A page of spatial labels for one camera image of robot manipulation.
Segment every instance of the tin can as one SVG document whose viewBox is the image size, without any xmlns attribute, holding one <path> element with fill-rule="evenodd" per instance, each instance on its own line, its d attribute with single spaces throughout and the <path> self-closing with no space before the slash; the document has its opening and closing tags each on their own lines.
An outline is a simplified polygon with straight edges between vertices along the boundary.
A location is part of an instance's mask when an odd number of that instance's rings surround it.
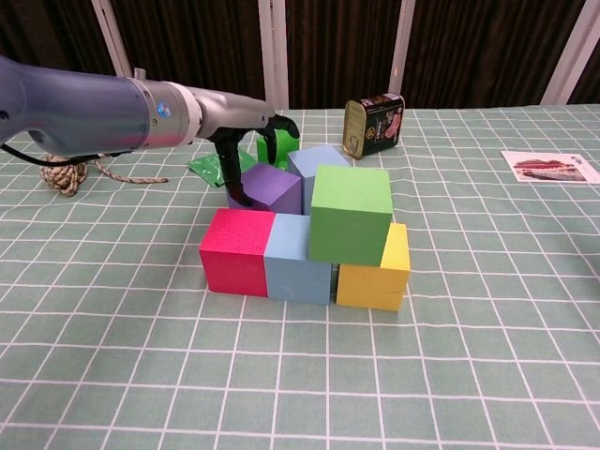
<svg viewBox="0 0 600 450">
<path fill-rule="evenodd" d="M 387 93 L 349 100 L 344 112 L 343 148 L 360 159 L 398 144 L 404 98 Z"/>
</svg>

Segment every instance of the table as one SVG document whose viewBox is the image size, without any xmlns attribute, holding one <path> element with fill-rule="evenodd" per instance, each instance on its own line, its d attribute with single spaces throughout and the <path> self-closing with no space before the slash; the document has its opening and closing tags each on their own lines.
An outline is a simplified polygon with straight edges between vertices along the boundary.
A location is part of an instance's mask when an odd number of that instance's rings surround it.
<svg viewBox="0 0 600 450">
<path fill-rule="evenodd" d="M 285 113 L 341 151 L 343 111 Z M 398 314 L 208 292 L 209 142 L 110 163 L 167 184 L 90 165 L 70 198 L 1 155 L 0 448 L 597 448 L 600 189 L 519 183 L 502 150 L 600 170 L 600 106 L 409 110 L 351 160 L 409 228 Z"/>
</svg>

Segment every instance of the foam block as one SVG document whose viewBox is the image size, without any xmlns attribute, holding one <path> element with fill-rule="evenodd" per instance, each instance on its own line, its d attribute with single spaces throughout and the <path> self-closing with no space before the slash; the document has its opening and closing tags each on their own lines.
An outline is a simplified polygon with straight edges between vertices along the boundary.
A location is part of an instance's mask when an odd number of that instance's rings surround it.
<svg viewBox="0 0 600 450">
<path fill-rule="evenodd" d="M 208 289 L 267 296 L 264 251 L 275 213 L 218 209 L 199 247 Z"/>
<path fill-rule="evenodd" d="M 277 214 L 264 252 L 269 298 L 330 303 L 332 264 L 308 259 L 310 217 Z"/>
<path fill-rule="evenodd" d="M 410 273 L 406 226 L 392 223 L 379 267 L 339 266 L 336 303 L 346 307 L 398 311 Z"/>
<path fill-rule="evenodd" d="M 315 175 L 320 165 L 350 166 L 348 161 L 331 145 L 320 145 L 288 154 L 288 172 L 302 178 L 302 212 L 310 215 L 310 202 L 315 186 Z"/>
<path fill-rule="evenodd" d="M 277 139 L 277 156 L 274 165 L 285 171 L 288 169 L 288 154 L 300 148 L 300 140 L 290 136 L 285 129 L 276 129 L 275 137 Z M 266 157 L 266 141 L 263 136 L 256 140 L 256 154 L 260 162 L 269 162 Z"/>
<path fill-rule="evenodd" d="M 310 213 L 310 259 L 379 266 L 392 213 L 387 171 L 319 166 Z"/>
<path fill-rule="evenodd" d="M 259 162 L 242 173 L 242 183 L 255 204 L 247 208 L 228 193 L 230 208 L 302 214 L 302 179 L 298 175 Z"/>
</svg>

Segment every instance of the red foam block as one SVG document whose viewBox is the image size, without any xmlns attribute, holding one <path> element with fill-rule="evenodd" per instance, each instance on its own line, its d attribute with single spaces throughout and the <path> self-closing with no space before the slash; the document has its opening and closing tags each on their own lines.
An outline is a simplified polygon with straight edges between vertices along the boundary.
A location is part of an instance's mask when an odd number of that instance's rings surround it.
<svg viewBox="0 0 600 450">
<path fill-rule="evenodd" d="M 208 289 L 266 297 L 264 252 L 275 213 L 218 209 L 199 251 Z"/>
</svg>

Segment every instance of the rope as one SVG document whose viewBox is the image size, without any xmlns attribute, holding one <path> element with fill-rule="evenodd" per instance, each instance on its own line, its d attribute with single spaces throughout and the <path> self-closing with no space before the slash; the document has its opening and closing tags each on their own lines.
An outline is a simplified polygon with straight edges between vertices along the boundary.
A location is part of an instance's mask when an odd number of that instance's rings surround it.
<svg viewBox="0 0 600 450">
<path fill-rule="evenodd" d="M 66 161 L 64 157 L 46 155 L 48 161 Z M 97 169 L 112 180 L 136 185 L 149 185 L 154 183 L 167 183 L 168 178 L 131 178 L 109 172 L 99 161 L 94 161 Z M 77 193 L 80 185 L 87 178 L 87 166 L 85 163 L 71 164 L 64 167 L 41 167 L 39 170 L 42 179 L 48 185 L 60 193 L 71 197 Z"/>
</svg>

